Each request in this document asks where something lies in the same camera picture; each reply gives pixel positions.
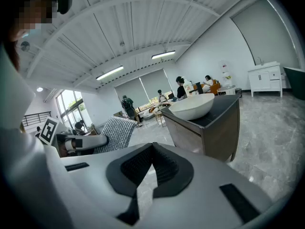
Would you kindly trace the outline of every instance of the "orange chair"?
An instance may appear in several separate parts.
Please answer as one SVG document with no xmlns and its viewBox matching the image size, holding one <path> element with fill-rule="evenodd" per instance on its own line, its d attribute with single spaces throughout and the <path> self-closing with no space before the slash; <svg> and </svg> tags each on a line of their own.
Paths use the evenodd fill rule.
<svg viewBox="0 0 305 229">
<path fill-rule="evenodd" d="M 214 95 L 217 95 L 217 89 L 220 88 L 220 83 L 216 83 L 216 80 L 213 80 L 213 85 L 210 86 L 210 92 Z"/>
<path fill-rule="evenodd" d="M 217 89 L 220 88 L 220 83 L 216 83 L 216 80 L 213 80 L 213 85 L 210 86 L 210 91 L 211 93 L 213 93 L 214 95 L 217 95 Z"/>
</svg>

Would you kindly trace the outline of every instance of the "white vessel sink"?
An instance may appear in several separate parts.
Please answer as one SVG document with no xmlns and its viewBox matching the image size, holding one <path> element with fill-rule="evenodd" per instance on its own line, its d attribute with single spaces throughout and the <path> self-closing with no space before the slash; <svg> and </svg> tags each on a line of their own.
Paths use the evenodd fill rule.
<svg viewBox="0 0 305 229">
<path fill-rule="evenodd" d="M 169 110 L 183 120 L 194 120 L 206 115 L 214 102 L 214 94 L 199 94 L 176 102 Z"/>
</svg>

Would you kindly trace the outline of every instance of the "marble floor tile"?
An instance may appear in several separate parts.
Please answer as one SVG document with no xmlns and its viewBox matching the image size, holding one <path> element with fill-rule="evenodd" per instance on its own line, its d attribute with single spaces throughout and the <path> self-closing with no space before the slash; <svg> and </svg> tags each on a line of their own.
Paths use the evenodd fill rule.
<svg viewBox="0 0 305 229">
<path fill-rule="evenodd" d="M 305 166 L 305 101 L 291 93 L 243 93 L 238 148 L 228 166 L 257 184 L 273 201 L 290 194 Z M 159 142 L 173 146 L 166 126 L 153 118 L 134 130 L 129 146 Z M 138 187 L 140 215 L 152 203 L 153 167 Z"/>
</svg>

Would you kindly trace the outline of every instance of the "person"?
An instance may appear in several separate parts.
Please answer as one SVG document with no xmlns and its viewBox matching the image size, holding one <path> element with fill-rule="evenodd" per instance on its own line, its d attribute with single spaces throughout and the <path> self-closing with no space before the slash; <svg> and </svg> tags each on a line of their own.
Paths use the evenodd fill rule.
<svg viewBox="0 0 305 229">
<path fill-rule="evenodd" d="M 0 96 L 6 101 L 2 111 L 5 114 L 0 118 L 2 128 L 20 129 L 21 120 L 35 97 L 35 93 L 18 73 L 20 62 L 17 41 L 38 25 L 51 22 L 56 2 L 57 0 L 0 1 L 1 8 L 5 8 L 1 12 L 3 20 L 0 31 Z"/>
<path fill-rule="evenodd" d="M 208 92 L 210 90 L 210 86 L 213 85 L 213 80 L 211 79 L 211 77 L 209 75 L 205 76 L 205 80 L 206 80 L 206 82 L 203 82 L 204 86 L 202 88 L 204 93 Z"/>
<path fill-rule="evenodd" d="M 138 122 L 138 127 L 142 126 L 140 118 L 138 116 L 138 113 L 135 111 L 135 109 L 133 107 L 133 100 L 130 99 L 129 97 L 127 97 L 126 95 L 124 95 L 122 98 L 123 98 L 122 106 L 125 109 L 129 118 L 131 118 L 132 120 L 137 121 Z"/>
<path fill-rule="evenodd" d="M 183 87 L 184 79 L 181 76 L 178 76 L 176 78 L 176 82 L 179 86 L 178 89 L 177 89 L 177 98 L 178 98 L 178 101 L 180 101 L 184 98 L 187 98 L 185 89 Z"/>
<path fill-rule="evenodd" d="M 37 131 L 35 132 L 35 137 L 39 137 L 41 128 L 38 126 L 38 127 L 36 128 L 36 130 L 37 130 Z"/>
<path fill-rule="evenodd" d="M 85 127 L 85 123 L 84 123 L 83 120 L 80 120 L 79 122 L 76 122 L 76 123 L 75 123 L 74 130 L 76 130 L 76 131 L 82 133 L 82 132 L 84 132 L 84 131 L 82 130 L 82 127 Z"/>
<path fill-rule="evenodd" d="M 166 101 L 166 97 L 162 94 L 161 90 L 158 90 L 158 94 L 159 94 L 159 102 L 164 102 Z"/>
</svg>

